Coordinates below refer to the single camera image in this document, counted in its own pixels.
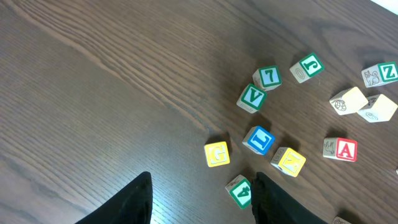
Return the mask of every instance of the wooden block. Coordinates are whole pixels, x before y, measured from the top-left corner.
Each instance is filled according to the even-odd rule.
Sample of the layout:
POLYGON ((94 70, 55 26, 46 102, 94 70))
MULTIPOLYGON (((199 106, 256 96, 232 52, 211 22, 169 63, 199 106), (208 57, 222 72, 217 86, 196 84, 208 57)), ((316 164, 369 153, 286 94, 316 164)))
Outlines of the wooden block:
POLYGON ((370 123, 389 121, 398 106, 383 94, 368 97, 368 104, 357 113, 370 123))
POLYGON ((342 218, 340 218, 340 217, 336 217, 334 220, 333 220, 333 223, 332 224, 351 224, 350 222, 347 222, 346 220, 344 220, 344 219, 342 219, 342 218))
POLYGON ((267 154, 275 141, 275 137, 260 126, 250 129, 246 137, 243 139, 243 144, 259 155, 267 154))
POLYGON ((325 138, 323 141, 323 157, 341 161, 356 161, 358 143, 343 138, 325 138))
POLYGON ((345 115, 358 112, 368 100, 358 87, 353 87, 341 91, 329 102, 339 115, 345 115))
POLYGON ((280 147, 271 160, 271 165, 292 177, 298 176, 306 158, 289 147, 280 147))
POLYGON ((373 65, 362 70, 361 73, 366 88, 387 85, 398 81, 398 69, 395 62, 373 65))
POLYGON ((290 68, 290 72, 292 72, 299 83, 303 83, 315 75, 318 75, 324 69, 325 67, 317 55, 312 53, 293 65, 290 68))
POLYGON ((250 182, 244 176, 237 176, 225 189, 240 208, 244 209, 251 204, 250 182))
POLYGON ((253 75, 254 84, 264 90, 269 91, 282 84, 277 65, 259 68, 253 75))
POLYGON ((259 111, 266 98, 266 92, 260 90, 253 84, 249 84, 243 90, 241 96, 238 99, 238 102, 236 102, 236 105, 249 113, 255 113, 259 111))
POLYGON ((209 167, 229 164, 228 148, 224 141, 205 145, 205 154, 209 167))

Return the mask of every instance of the yellow block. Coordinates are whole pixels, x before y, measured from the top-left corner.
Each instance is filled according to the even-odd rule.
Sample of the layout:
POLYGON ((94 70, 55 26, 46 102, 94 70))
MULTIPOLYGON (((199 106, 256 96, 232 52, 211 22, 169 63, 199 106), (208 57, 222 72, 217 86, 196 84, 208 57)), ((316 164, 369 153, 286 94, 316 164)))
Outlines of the yellow block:
POLYGON ((291 148, 286 149, 285 154, 280 159, 278 166, 284 173, 292 177, 298 176, 301 168, 304 166, 306 158, 291 148))
POLYGON ((205 145, 205 153, 209 167, 229 164, 228 148, 224 141, 205 145))

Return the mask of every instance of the blue block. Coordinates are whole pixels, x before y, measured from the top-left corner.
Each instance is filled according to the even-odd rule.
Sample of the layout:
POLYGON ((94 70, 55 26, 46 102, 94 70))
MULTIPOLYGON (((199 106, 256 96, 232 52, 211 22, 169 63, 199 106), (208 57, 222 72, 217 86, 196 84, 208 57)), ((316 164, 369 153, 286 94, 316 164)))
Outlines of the blue block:
POLYGON ((275 141, 275 137, 264 128, 257 126, 248 140, 248 144, 265 155, 275 141))

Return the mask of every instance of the letter a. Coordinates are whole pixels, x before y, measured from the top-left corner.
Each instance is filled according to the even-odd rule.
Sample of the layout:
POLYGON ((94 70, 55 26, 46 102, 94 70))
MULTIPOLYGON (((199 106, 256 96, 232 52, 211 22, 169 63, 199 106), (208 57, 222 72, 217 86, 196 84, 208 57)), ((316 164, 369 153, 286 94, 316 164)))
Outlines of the letter a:
POLYGON ((341 157, 352 158, 352 155, 349 153, 349 148, 348 148, 348 144, 347 143, 344 146, 343 150, 338 155, 341 156, 341 157))

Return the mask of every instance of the wooden table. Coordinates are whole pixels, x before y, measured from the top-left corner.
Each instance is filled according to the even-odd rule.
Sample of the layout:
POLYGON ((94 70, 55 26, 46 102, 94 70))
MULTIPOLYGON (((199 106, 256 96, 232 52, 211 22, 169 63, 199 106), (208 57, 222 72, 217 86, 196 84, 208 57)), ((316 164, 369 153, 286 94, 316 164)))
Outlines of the wooden table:
POLYGON ((73 223, 142 171, 154 223, 254 223, 225 185, 262 171, 326 222, 398 222, 398 115, 370 124, 328 100, 358 86, 398 102, 398 84, 365 88, 364 67, 398 61, 398 17, 367 0, 0 1, 0 223, 73 223), (289 67, 316 52, 325 71, 289 67), (283 84, 259 113, 236 100, 254 71, 283 84), (241 141, 261 125, 258 156, 241 141), (323 139, 359 142, 358 161, 322 158, 323 139), (231 163, 208 168, 204 143, 231 163), (269 163, 279 146, 307 158, 297 178, 269 163))

